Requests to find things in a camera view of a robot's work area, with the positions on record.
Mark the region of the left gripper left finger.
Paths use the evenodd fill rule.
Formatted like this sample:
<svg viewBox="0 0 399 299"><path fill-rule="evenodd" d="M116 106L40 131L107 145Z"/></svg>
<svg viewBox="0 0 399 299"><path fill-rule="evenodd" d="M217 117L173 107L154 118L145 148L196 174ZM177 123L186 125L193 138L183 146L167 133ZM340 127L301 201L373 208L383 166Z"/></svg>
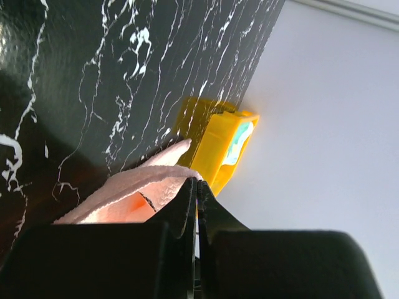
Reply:
<svg viewBox="0 0 399 299"><path fill-rule="evenodd" d="M2 298L193 298L198 182L144 223L43 225L1 270Z"/></svg>

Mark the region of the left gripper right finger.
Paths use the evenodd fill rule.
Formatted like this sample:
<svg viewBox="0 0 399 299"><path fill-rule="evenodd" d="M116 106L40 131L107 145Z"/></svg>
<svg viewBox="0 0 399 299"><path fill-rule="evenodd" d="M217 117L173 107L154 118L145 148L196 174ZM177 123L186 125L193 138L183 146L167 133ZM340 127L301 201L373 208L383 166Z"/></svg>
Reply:
<svg viewBox="0 0 399 299"><path fill-rule="evenodd" d="M367 257L345 232L251 230L198 183L203 298L381 298Z"/></svg>

